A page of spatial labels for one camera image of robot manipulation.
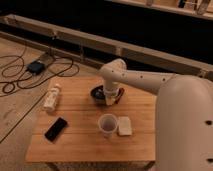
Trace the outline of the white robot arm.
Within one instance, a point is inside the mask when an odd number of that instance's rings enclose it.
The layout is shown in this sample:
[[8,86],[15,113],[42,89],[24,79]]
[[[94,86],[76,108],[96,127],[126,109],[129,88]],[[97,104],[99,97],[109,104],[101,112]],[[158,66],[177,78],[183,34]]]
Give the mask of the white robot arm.
[[117,83],[157,96],[156,171],[213,171],[213,82],[193,75],[128,70],[121,59],[103,65],[104,93]]

